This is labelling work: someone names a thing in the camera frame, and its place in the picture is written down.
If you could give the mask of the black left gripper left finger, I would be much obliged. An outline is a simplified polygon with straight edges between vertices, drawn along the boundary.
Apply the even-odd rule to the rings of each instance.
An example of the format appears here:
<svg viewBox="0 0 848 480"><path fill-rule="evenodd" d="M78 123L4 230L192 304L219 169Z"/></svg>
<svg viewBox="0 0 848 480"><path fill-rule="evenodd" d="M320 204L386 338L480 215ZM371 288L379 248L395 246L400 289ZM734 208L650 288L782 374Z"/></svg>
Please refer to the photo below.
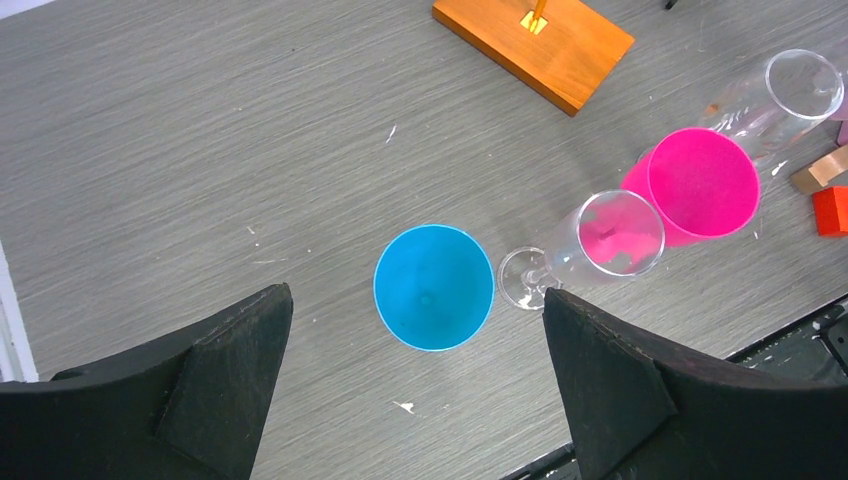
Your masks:
<svg viewBox="0 0 848 480"><path fill-rule="evenodd" d="M247 479L293 317L285 284L43 382L1 387L5 479Z"/></svg>

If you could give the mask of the pink wine glass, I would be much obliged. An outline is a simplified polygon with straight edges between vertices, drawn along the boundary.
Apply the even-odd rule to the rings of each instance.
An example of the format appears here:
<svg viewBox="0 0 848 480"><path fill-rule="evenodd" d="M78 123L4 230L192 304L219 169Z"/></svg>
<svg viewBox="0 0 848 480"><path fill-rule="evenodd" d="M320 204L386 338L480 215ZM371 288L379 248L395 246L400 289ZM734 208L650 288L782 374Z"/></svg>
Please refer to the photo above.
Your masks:
<svg viewBox="0 0 848 480"><path fill-rule="evenodd" d="M670 248L740 231L761 198L759 174L747 152L722 134L695 127L662 139L624 176L621 187L654 206Z"/></svg>

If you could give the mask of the clear flute glass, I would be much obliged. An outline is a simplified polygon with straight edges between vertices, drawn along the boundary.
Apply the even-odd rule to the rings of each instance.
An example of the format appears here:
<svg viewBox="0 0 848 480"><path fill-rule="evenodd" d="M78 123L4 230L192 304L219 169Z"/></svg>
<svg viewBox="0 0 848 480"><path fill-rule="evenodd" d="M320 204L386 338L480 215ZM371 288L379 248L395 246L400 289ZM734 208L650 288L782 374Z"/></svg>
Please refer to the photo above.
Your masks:
<svg viewBox="0 0 848 480"><path fill-rule="evenodd" d="M666 246L656 209L625 189L596 193L563 218L540 247L519 247L497 271L505 300L541 310L550 288L630 281L650 271Z"/></svg>

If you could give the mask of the blue wine glass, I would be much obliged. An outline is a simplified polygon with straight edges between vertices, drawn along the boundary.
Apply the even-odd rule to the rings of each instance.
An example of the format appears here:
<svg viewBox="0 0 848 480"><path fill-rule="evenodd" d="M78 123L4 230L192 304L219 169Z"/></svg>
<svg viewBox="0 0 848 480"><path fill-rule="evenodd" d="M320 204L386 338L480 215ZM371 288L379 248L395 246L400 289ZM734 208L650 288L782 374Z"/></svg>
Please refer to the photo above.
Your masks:
<svg viewBox="0 0 848 480"><path fill-rule="evenodd" d="M382 251L372 281L376 311L401 343L424 352L457 348L477 335L493 308L488 255L450 225L412 227Z"/></svg>

